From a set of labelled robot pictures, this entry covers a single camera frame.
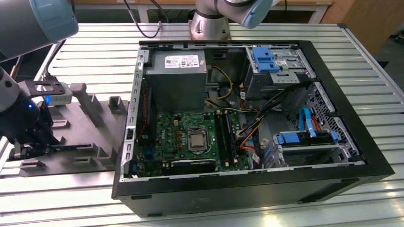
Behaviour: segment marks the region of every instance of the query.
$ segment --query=screw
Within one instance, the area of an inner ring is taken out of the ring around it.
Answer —
[[[8,80],[4,82],[4,85],[6,85],[7,88],[12,87],[12,83]]]

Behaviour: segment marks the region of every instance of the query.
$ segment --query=motherboard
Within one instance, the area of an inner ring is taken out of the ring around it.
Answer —
[[[160,114],[156,145],[143,148],[146,161],[139,164],[140,175],[248,169],[247,153],[235,146],[240,127],[236,112]]]

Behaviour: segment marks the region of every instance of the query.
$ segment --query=ram slot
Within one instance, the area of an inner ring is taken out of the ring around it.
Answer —
[[[235,163],[238,152],[231,121],[226,112],[220,111],[215,114],[215,127],[222,166],[230,166]]]

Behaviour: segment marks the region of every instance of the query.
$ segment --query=slotted aluminum surface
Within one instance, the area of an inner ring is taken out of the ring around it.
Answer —
[[[154,25],[142,26],[148,35],[156,30]],[[12,177],[20,163],[6,163],[0,173],[6,177],[0,180],[0,226],[404,225],[403,93],[350,30],[336,25],[272,24],[254,30],[232,25],[231,34],[234,40],[314,42],[396,174],[320,203],[139,218],[111,199],[112,172],[20,178]],[[164,25],[158,37],[188,40],[188,25]],[[79,34],[58,54],[51,73],[68,84],[87,83],[99,100],[108,100],[111,95],[130,99],[140,40],[144,38],[132,24],[82,24]],[[0,148],[6,153],[11,149],[4,139]]]

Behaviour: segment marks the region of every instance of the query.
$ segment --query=green circuit board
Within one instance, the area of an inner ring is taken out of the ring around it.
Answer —
[[[239,115],[230,113],[228,116],[236,132],[240,130]],[[195,131],[206,134],[207,150],[204,152],[190,151],[190,133]],[[238,155],[238,162],[224,166],[219,152],[214,113],[179,113],[158,116],[156,161],[206,158],[216,160],[216,172],[248,169],[247,155]]]

